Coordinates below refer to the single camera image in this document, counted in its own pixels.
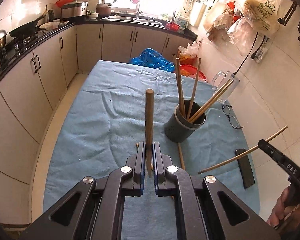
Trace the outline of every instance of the tiled wall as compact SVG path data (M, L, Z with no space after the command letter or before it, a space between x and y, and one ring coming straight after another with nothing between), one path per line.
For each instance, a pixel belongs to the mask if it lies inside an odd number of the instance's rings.
M4 0L0 5L0 29L11 31L17 27L37 19L46 9L53 9L56 17L60 18L61 9L55 5L58 0ZM89 0L88 6L94 8L99 0Z
M281 9L285 14L291 1L282 0ZM280 128L288 125L282 135L271 141L300 165L300 47L298 7L287 26L280 25L271 47L260 64L248 59L238 73L240 85L229 98L231 105L244 126L249 147L255 146L262 138L268 138ZM232 73L237 70L244 57L236 47L222 39L210 42L200 24L189 26L202 36L199 57L201 70L211 82L220 70ZM259 36L255 51L262 41ZM287 175L261 150L252 153L256 168L261 201L260 216L267 219L282 190L289 185Z

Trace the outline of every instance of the rice cooker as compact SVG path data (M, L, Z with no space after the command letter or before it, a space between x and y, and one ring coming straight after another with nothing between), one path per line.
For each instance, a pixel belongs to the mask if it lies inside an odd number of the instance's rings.
M66 3L61 7L61 19L79 17L87 15L88 2L73 2Z

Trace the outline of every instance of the silver screw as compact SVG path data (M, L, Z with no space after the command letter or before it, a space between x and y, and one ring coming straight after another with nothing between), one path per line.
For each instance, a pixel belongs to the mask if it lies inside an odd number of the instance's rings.
M208 183L215 183L216 182L216 178L214 176L212 176L212 175L209 175L209 176L206 177L206 181Z
M171 165L171 166L167 167L167 171L170 172L170 173L175 173L175 172L178 171L178 167L174 166L174 165Z
M129 166L123 166L123 167L121 168L121 171L122 171L123 173L128 173L128 172L131 171L131 168L130 168Z
M83 183L90 184L91 182L93 182L93 177L87 176L83 178Z

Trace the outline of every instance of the black phone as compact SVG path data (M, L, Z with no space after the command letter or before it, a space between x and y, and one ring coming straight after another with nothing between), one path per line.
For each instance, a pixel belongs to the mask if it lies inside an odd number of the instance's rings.
M246 149L237 149L235 150L235 155L237 156L241 153L244 153L245 151ZM251 187L255 183L248 155L240 158L238 160L238 163L239 163L240 173L242 176L243 187L247 189L248 187Z

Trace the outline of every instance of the faucet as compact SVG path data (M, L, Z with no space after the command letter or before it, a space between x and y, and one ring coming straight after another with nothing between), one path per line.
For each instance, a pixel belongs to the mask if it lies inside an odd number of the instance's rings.
M143 11L137 12L136 13L136 19L139 19L139 15L142 14L142 13L143 13Z

